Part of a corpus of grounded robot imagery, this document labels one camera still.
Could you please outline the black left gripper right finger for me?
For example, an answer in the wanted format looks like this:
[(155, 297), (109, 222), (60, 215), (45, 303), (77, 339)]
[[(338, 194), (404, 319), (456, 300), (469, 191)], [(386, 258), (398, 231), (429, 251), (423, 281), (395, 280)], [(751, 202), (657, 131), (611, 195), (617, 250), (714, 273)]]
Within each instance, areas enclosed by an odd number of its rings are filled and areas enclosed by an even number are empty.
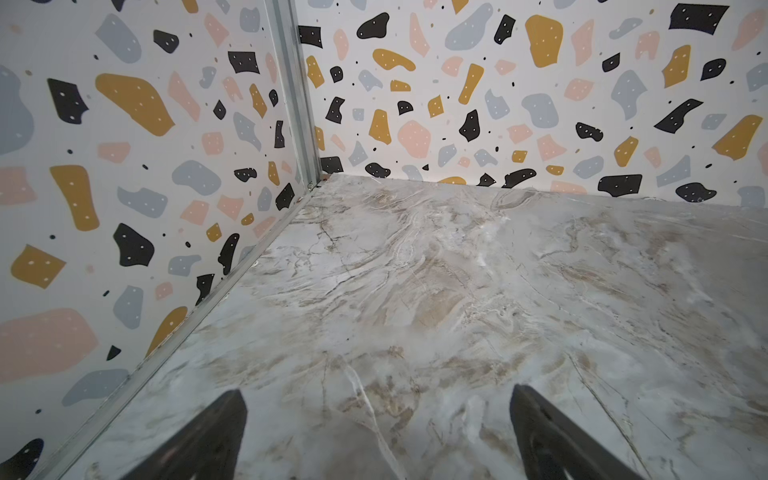
[(529, 479), (639, 477), (529, 385), (514, 386), (509, 414)]

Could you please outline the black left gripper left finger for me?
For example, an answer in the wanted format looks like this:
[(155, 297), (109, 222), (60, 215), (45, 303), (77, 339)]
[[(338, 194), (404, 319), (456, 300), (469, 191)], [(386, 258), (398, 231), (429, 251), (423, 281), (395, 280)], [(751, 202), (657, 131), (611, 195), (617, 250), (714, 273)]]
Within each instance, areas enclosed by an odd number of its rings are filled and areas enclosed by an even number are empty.
[(247, 414), (240, 390), (224, 392), (125, 477), (232, 479)]

